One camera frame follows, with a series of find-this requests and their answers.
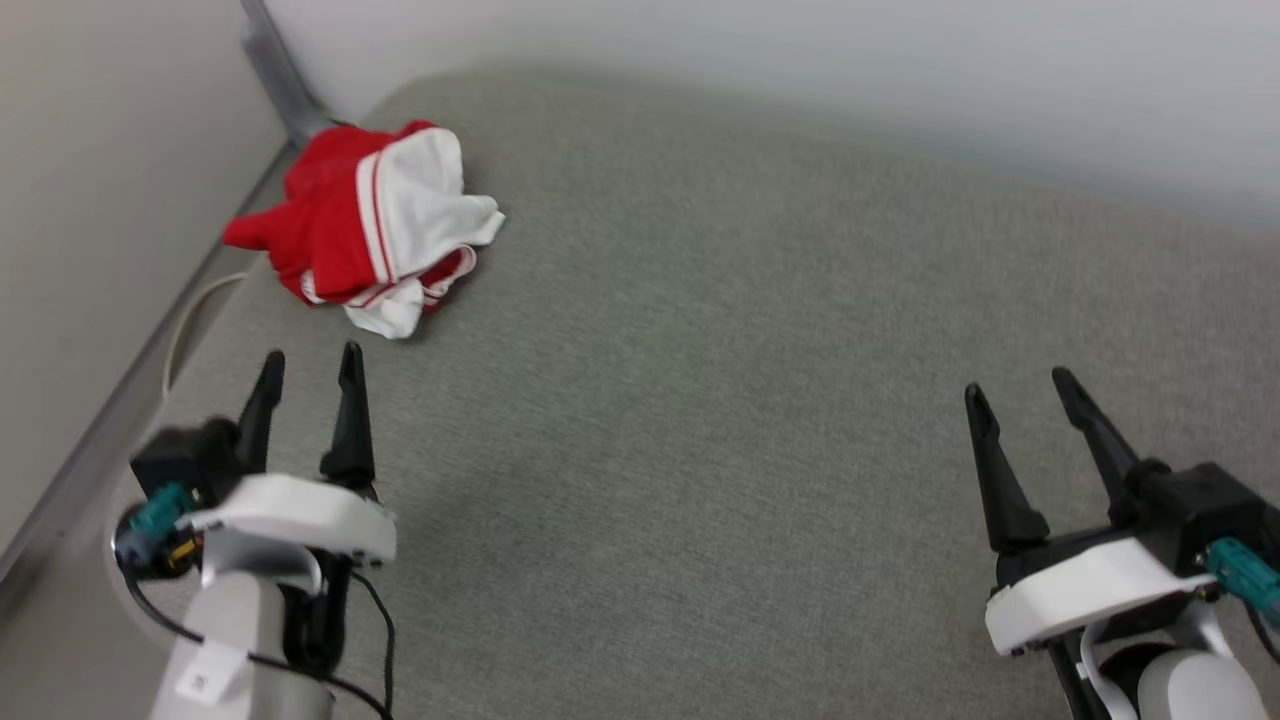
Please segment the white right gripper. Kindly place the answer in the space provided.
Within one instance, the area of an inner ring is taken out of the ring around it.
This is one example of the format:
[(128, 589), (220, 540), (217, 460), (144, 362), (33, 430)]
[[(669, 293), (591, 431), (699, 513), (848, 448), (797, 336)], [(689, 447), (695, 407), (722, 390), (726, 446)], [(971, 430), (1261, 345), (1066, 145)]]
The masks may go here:
[[(1100, 474), (1110, 524), (1134, 521), (1137, 509), (1125, 479), (1139, 462), (1137, 454), (1068, 368), (1055, 366), (1051, 378)], [(1027, 561), (1027, 553), (1015, 552), (1044, 543), (1050, 527), (1030, 506), (1004, 452), (998, 420), (979, 384), (965, 388), (964, 404), (986, 532), (989, 547), (998, 553), (998, 589), (986, 605), (986, 629), (997, 653), (1009, 656), (1036, 641), (1211, 583), (1208, 574), (1176, 575), (1133, 537), (1096, 544), (1015, 578)]]

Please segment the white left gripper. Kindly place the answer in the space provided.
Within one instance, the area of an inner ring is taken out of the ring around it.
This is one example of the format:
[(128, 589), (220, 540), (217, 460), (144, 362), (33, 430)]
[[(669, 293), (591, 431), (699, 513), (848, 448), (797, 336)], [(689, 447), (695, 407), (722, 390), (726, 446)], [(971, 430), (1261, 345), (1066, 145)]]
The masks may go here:
[(358, 568), (392, 562), (398, 528), (371, 489), (376, 462), (364, 351), (346, 342), (340, 401), (320, 473), (329, 483), (266, 471), (273, 414), (282, 400), (285, 355), (271, 351), (237, 423), (237, 460), (246, 477), (215, 509), (193, 512), (204, 537), (200, 589), (256, 591), (284, 660), (334, 673), (346, 646), (349, 585)]

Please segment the red and white garment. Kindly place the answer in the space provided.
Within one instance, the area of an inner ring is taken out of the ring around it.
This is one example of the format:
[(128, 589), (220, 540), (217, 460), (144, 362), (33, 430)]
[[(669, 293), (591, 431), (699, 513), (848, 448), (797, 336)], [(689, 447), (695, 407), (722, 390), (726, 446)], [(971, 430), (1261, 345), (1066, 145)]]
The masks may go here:
[(319, 133), (287, 172), (282, 202), (233, 219), (221, 240), (264, 252), (305, 304), (342, 307), (362, 331), (407, 340), (504, 223), (493, 197), (465, 190), (458, 137), (411, 120), (396, 132)]

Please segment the grey baseboard strip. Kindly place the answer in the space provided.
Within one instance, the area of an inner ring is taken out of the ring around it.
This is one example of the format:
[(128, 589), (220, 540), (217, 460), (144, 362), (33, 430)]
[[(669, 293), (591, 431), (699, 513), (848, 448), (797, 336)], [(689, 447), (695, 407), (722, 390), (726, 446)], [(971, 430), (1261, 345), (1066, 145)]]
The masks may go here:
[(163, 406), (163, 359), (214, 274), (246, 269), (219, 224), (179, 261), (108, 250), (84, 290), (0, 288), (0, 596), (52, 579), (105, 541), (124, 454)]

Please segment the white paper label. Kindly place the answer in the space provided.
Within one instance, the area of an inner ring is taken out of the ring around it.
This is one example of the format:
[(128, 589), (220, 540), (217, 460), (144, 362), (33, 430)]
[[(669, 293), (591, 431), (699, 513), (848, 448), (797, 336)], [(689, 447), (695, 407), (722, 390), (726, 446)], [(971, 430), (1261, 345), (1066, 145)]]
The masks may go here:
[(183, 667), (173, 691), (197, 705), (220, 705), (248, 661), (247, 650), (206, 639)]

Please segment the grey metal corner profile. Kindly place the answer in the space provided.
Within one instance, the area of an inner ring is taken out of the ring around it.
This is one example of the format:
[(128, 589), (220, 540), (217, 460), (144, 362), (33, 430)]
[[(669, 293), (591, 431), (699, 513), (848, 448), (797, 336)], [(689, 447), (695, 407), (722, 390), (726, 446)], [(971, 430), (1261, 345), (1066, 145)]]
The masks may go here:
[(297, 149), (337, 127), (311, 96), (268, 9), (266, 0), (239, 0), (244, 13), (241, 46)]

